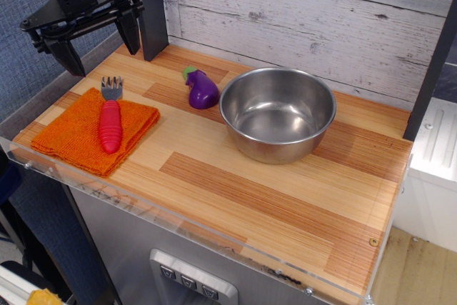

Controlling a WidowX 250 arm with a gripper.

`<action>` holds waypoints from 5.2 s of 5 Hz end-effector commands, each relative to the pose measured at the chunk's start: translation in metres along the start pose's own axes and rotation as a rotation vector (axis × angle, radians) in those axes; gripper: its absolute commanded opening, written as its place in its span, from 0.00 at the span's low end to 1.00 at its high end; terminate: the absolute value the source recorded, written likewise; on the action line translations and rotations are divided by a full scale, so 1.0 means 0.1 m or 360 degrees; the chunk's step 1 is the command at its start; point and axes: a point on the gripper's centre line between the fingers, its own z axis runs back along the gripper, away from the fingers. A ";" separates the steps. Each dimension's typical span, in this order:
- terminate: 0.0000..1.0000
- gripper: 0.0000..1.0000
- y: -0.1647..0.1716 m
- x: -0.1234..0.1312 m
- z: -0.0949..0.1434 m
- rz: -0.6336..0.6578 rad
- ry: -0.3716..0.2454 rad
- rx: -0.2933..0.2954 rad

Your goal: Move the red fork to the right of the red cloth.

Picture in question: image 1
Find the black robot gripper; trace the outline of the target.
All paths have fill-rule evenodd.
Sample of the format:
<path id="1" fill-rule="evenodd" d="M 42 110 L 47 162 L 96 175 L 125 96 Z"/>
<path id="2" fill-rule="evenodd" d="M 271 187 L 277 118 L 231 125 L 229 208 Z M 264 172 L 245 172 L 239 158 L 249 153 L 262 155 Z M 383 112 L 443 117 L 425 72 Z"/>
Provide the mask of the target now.
<path id="1" fill-rule="evenodd" d="M 73 76 L 86 72 L 70 40 L 115 24 L 129 53 L 140 49 L 137 19 L 142 0 L 49 0 L 24 19 L 20 28 L 33 41 L 44 41 L 50 54 Z"/>

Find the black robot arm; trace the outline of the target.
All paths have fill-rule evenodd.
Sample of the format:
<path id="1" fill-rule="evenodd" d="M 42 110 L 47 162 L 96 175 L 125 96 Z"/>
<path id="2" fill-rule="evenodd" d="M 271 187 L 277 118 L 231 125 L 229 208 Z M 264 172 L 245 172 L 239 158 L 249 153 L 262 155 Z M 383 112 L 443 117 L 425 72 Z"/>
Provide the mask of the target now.
<path id="1" fill-rule="evenodd" d="M 110 24 L 131 54 L 140 48 L 138 17 L 142 0 L 49 0 L 21 22 L 39 53 L 52 55 L 74 76 L 86 72 L 71 41 Z"/>

